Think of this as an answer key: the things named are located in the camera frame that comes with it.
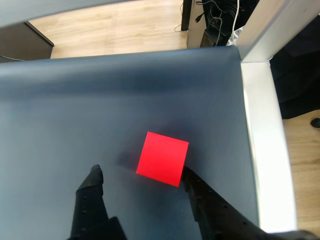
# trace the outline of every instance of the white frame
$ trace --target white frame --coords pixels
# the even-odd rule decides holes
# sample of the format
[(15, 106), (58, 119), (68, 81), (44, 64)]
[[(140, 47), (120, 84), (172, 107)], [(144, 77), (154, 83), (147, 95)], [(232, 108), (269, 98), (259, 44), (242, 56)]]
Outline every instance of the white frame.
[(260, 0), (237, 39), (258, 201), (268, 233), (297, 230), (290, 158), (269, 59), (320, 12), (320, 0)]

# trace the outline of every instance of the black fabric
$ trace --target black fabric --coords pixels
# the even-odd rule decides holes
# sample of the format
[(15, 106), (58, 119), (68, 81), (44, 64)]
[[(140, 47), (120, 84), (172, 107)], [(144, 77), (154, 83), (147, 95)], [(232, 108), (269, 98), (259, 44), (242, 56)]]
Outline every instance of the black fabric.
[(271, 60), (283, 119), (320, 109), (320, 16)]

